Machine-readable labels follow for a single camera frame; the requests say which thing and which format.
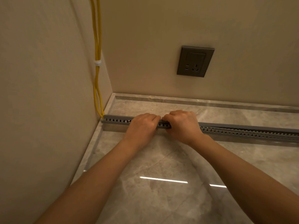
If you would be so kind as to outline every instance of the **yellow wire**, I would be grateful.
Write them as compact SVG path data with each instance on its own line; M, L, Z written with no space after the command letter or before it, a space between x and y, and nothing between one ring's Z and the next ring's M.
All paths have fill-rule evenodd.
M101 42L101 34L102 33L101 33L101 17L100 17L100 15L101 15L100 14L100 0L97 0L97 19L98 19L99 39L98 39L98 35L97 35L94 0L90 0L90 3L91 3L91 9L92 9L92 28L93 28L93 32L94 32L94 38L95 38L95 60L100 60L101 59L101 43L102 43ZM100 71L100 67L96 66L93 92L94 92L95 108L96 108L99 116L101 118L103 118L105 113L104 113L104 110L103 110L102 96L101 96L101 92L100 92L99 84L98 84L99 71ZM99 100L100 100L100 109L101 109L101 111L99 110L98 103L97 103L97 93L98 93Z

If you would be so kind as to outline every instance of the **person's right arm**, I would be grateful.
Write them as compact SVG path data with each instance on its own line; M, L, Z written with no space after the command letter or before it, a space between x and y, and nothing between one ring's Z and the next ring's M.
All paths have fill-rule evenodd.
M167 132L203 156L247 216L257 223L299 223L299 196L203 134L193 112L172 111Z

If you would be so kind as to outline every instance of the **forearm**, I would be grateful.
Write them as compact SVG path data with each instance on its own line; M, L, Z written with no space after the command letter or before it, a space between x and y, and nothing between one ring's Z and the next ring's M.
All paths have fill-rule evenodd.
M191 146L212 165L253 222L299 223L299 200L291 190L207 135Z
M95 223L113 185L136 152L122 140L68 188L36 223Z

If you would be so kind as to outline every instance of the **person's left arm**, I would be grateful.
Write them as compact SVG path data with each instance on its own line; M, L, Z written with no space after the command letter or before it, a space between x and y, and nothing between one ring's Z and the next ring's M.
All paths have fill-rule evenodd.
M152 139L160 116L135 117L124 138L72 184L35 224L95 223L126 165Z

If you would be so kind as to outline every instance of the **person's left hand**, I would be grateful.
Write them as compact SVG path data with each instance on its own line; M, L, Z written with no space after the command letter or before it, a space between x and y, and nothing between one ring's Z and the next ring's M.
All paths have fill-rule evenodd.
M153 138L160 119L161 116L150 113L136 116L131 121L123 140L137 150L142 149Z

